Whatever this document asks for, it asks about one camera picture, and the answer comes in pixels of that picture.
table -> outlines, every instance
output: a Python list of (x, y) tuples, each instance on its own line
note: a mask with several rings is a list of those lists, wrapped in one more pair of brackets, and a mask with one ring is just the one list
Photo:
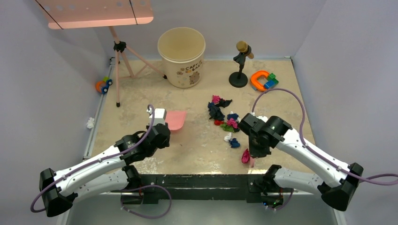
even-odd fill
[[(151, 61), (161, 68), (161, 61)], [(133, 70), (143, 66), (143, 62), (131, 61)], [(199, 83), (188, 89), (172, 86), (167, 80), (156, 75), (153, 70), (145, 69), (135, 79), (120, 82), (120, 108), (115, 106), (116, 88), (111, 87), (107, 93), (99, 127), (95, 137), (92, 155), (104, 151), (124, 135), (145, 130), (148, 124), (146, 105), (151, 103), (157, 108), (166, 110), (185, 110), (187, 116), (184, 127), (173, 133), (170, 147), (157, 150), (154, 156), (134, 165), (142, 174), (246, 174), (255, 170), (266, 170), (272, 164), (278, 164), (301, 172), (311, 172), (306, 166), (290, 155), (277, 149), (272, 155), (256, 160), (254, 168), (241, 163), (243, 151), (248, 147), (247, 136), (243, 132), (232, 136), (241, 143), (238, 149), (232, 149), (223, 138), (227, 135), (220, 127), (209, 120), (207, 103), (212, 95), (232, 99), (230, 106), (222, 109), (225, 115), (230, 111), (240, 117), (250, 112), (260, 94), (250, 85), (244, 88), (233, 88), (228, 76), (238, 70), (238, 64), (232, 60), (206, 60), (203, 76)], [(258, 70), (266, 70), (276, 75), (278, 87), (295, 92), (300, 98), (300, 89), (290, 60), (248, 60), (244, 73), (251, 75)], [(128, 75), (124, 62), (120, 64), (121, 75)], [(294, 128), (301, 121), (301, 110), (296, 99), (288, 93), (273, 91), (262, 97), (256, 107), (256, 115), (277, 115)], [(304, 137), (314, 143), (308, 120), (304, 124)]]

plastic bin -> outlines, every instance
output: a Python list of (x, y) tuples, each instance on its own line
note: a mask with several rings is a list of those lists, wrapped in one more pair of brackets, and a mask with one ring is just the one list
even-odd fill
[(177, 27), (159, 38), (158, 51), (168, 81), (179, 88), (189, 88), (203, 76), (205, 38), (197, 30)]

marble-patterned surface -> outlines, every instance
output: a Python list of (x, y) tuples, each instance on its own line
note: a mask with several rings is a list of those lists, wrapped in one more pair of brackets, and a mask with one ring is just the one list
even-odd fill
[[(161, 61), (152, 61), (161, 68)], [(143, 65), (140, 61), (131, 61), (133, 71)], [(120, 81), (120, 108), (116, 107), (115, 83), (107, 93), (98, 133), (92, 155), (104, 151), (115, 141), (127, 134), (144, 130), (148, 124), (146, 105), (151, 103), (155, 108), (187, 111), (184, 127), (171, 136), (170, 147), (157, 150), (153, 157), (134, 163), (140, 173), (226, 173), (244, 174), (252, 170), (241, 163), (243, 151), (248, 147), (247, 136), (243, 132), (233, 134), (241, 143), (238, 149), (232, 149), (223, 138), (227, 132), (209, 120), (207, 103), (212, 95), (219, 95), (233, 102), (222, 111), (227, 115), (230, 111), (240, 117), (250, 112), (260, 92), (254, 91), (250, 85), (244, 88), (233, 88), (228, 77), (238, 70), (232, 60), (207, 60), (203, 65), (203, 77), (199, 83), (188, 89), (172, 86), (167, 80), (153, 70), (147, 68), (134, 79)], [(290, 60), (247, 60), (244, 73), (249, 77), (258, 70), (267, 70), (276, 74), (278, 87), (289, 89), (301, 97), (299, 86)], [(120, 76), (128, 72), (123, 62), (120, 64)], [(299, 127), (301, 109), (296, 99), (288, 93), (273, 91), (262, 97), (258, 102), (256, 115), (277, 115), (293, 127)], [(308, 120), (304, 125), (305, 138), (314, 142)], [(280, 150), (272, 150), (272, 155), (259, 158), (253, 169), (266, 170), (272, 164), (287, 168), (310, 172), (310, 170), (290, 155)]]

green toy block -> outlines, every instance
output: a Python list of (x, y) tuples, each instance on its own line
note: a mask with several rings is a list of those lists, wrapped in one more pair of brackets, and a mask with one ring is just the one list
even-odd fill
[(279, 81), (275, 78), (272, 78), (272, 81), (275, 82), (275, 85), (277, 85), (279, 83)]
[(267, 77), (267, 80), (270, 81), (270, 80), (275, 79), (275, 78), (276, 78), (276, 75), (274, 73), (270, 73), (268, 75), (268, 77)]

blue wheel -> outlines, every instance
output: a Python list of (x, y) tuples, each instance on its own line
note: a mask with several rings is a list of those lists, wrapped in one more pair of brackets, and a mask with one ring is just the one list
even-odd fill
[(106, 94), (108, 92), (108, 86), (101, 88), (102, 94)]

